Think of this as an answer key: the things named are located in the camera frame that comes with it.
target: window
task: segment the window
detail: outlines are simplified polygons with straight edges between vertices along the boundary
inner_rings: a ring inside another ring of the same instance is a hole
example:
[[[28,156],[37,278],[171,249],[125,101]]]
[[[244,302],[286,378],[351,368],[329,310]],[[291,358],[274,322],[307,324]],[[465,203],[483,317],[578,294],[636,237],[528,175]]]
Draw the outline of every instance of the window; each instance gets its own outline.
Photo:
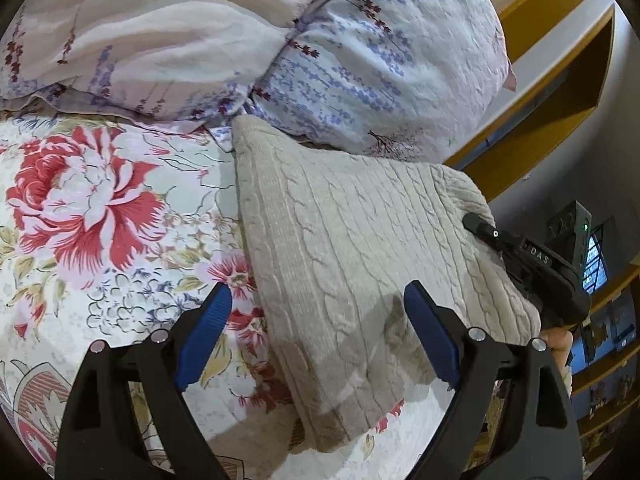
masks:
[[[607,283],[607,268],[602,257],[603,225],[596,227],[589,238],[587,250],[587,265],[584,268],[582,286],[589,294],[593,294],[598,288]]]

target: blue gripper pad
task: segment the blue gripper pad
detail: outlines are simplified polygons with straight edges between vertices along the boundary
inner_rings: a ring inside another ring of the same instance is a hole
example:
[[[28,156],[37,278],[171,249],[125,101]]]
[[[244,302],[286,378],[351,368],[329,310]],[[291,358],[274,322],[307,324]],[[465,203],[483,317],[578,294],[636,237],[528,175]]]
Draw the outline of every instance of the blue gripper pad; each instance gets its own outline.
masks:
[[[431,296],[426,297],[418,287],[409,283],[404,288],[404,310],[414,326],[415,333],[439,379],[454,389],[460,387],[460,353],[458,346],[436,314],[436,304]]]
[[[178,370],[174,377],[180,393],[186,390],[189,384],[196,383],[200,379],[225,328],[226,320],[229,319],[231,305],[231,290],[225,284],[220,287],[209,304],[203,304],[200,307],[205,311],[180,349]]]

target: hand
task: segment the hand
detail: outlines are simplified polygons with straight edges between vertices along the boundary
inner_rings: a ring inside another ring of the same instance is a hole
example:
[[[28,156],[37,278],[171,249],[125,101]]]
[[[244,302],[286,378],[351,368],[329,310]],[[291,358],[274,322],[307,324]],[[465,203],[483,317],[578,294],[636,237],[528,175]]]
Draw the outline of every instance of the hand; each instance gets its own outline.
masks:
[[[558,370],[562,372],[569,357],[571,346],[574,344],[574,336],[571,332],[562,328],[550,328],[540,332],[540,339],[549,346],[551,354],[558,365]]]

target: wooden shelf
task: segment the wooden shelf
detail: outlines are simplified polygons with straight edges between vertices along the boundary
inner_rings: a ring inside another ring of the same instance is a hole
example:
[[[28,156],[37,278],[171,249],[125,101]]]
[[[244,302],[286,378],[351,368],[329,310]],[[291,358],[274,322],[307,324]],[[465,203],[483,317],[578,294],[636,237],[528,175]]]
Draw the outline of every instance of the wooden shelf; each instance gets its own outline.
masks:
[[[608,436],[602,444],[600,444],[598,447],[594,448],[593,450],[591,450],[590,452],[586,453],[584,455],[584,461],[587,464],[590,464],[591,462],[595,462],[597,459],[599,459],[601,456],[603,456],[605,453],[611,451],[613,449],[613,444],[615,443],[615,439],[612,436]]]
[[[580,436],[589,436],[591,433],[595,433],[599,429],[604,428],[604,426],[612,420],[625,413],[626,410],[631,408],[638,400],[640,400],[640,387],[635,386],[621,404],[618,404],[615,399],[610,400],[593,414],[593,418],[589,419],[588,415],[580,418],[578,420]]]
[[[606,306],[607,303],[617,298],[638,276],[640,276],[640,267],[634,264],[628,264],[623,272],[614,276],[612,280],[609,280],[596,290],[591,298],[591,310],[589,314],[595,314],[603,306]]]
[[[583,392],[593,384],[603,380],[614,370],[620,368],[640,351],[640,339],[629,343],[621,352],[609,352],[589,367],[574,375],[572,396]]]
[[[568,67],[567,80],[549,99],[463,170],[488,202],[529,173],[595,110],[609,66],[613,15],[611,8],[530,95],[528,92],[447,161],[455,165],[462,160]]]
[[[499,13],[507,51],[515,63],[584,0],[515,0]]]

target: lavender print pillowcase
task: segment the lavender print pillowcase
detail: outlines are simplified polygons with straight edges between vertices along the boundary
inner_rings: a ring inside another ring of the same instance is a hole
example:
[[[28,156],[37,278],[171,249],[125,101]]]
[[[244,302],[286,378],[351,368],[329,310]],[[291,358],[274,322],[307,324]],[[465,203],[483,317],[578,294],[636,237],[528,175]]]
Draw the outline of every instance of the lavender print pillowcase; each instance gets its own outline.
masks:
[[[350,153],[443,162],[510,63],[489,0],[326,0],[257,84],[252,112]]]

